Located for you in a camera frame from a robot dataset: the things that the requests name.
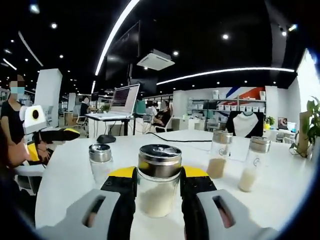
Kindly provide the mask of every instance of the silver lid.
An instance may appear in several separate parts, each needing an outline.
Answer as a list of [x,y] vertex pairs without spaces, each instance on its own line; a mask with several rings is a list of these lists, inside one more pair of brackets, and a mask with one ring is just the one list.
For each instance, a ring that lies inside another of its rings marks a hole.
[[230,144],[232,143],[232,136],[232,132],[214,131],[212,141],[219,144]]
[[92,144],[89,146],[89,156],[94,162],[108,162],[112,158],[110,146],[104,143]]
[[139,170],[154,178],[169,178],[181,170],[181,150],[164,144],[150,144],[140,148]]
[[249,149],[258,153],[268,153],[271,141],[265,137],[252,136],[250,139]]

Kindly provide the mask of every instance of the computer mouse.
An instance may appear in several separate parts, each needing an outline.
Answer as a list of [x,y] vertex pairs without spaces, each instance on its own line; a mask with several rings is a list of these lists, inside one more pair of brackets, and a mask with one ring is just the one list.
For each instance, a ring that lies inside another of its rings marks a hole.
[[100,135],[97,140],[99,144],[110,144],[116,141],[116,138],[112,135]]

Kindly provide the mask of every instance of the black ceiling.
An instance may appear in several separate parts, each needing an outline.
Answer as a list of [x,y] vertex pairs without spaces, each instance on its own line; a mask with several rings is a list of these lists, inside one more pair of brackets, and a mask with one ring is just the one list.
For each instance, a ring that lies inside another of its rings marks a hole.
[[[98,76],[95,76],[95,71],[107,37],[129,0],[89,3],[39,0],[39,14],[30,13],[27,2],[2,3],[4,6],[1,8],[6,11],[1,17],[1,29],[5,34],[1,35],[0,42],[1,60],[6,58],[18,68],[19,73],[25,74],[27,90],[35,88],[38,70],[50,68],[59,68],[63,74],[61,95],[75,91],[89,94],[93,80],[97,82],[95,90],[101,94],[106,89],[126,84],[126,67],[108,81],[106,63]],[[299,29],[288,32],[286,37],[280,30],[275,34],[275,28],[272,29],[278,25],[279,29],[288,29],[295,23],[294,14],[288,12],[284,3],[268,2],[274,11],[270,12],[263,0],[141,0],[122,24],[114,42],[140,21],[143,24],[141,56],[133,62],[132,75],[136,78],[155,76],[159,82],[227,68],[279,67],[296,70],[305,48]],[[57,23],[57,29],[50,28],[53,22]],[[26,49],[18,31],[43,66]],[[223,40],[223,34],[228,34],[229,39]],[[12,54],[5,53],[3,49],[10,50]],[[151,49],[171,55],[175,65],[161,71],[145,71],[136,66]],[[179,56],[173,56],[173,51],[179,51]],[[281,51],[284,51],[284,57],[279,61],[276,55]],[[7,76],[15,73],[12,68],[0,65],[0,86],[6,88]],[[287,88],[294,78],[295,73],[287,72],[276,75],[270,71],[219,73],[162,84],[157,92],[172,93],[173,88],[265,86],[274,85],[273,82],[280,88]]]

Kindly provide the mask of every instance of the ceiling air conditioner unit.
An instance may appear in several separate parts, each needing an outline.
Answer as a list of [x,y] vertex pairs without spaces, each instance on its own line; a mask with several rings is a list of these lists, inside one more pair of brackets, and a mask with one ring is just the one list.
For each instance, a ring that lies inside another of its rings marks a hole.
[[138,66],[153,69],[156,71],[160,71],[162,69],[170,67],[173,64],[175,63],[171,61],[170,55],[155,49],[137,63]]

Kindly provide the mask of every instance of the laptop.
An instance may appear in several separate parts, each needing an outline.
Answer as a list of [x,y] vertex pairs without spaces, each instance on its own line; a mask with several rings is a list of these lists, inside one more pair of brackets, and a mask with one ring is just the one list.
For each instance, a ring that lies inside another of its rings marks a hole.
[[110,110],[107,113],[90,113],[88,117],[97,120],[132,118],[140,84],[116,88],[113,93]]

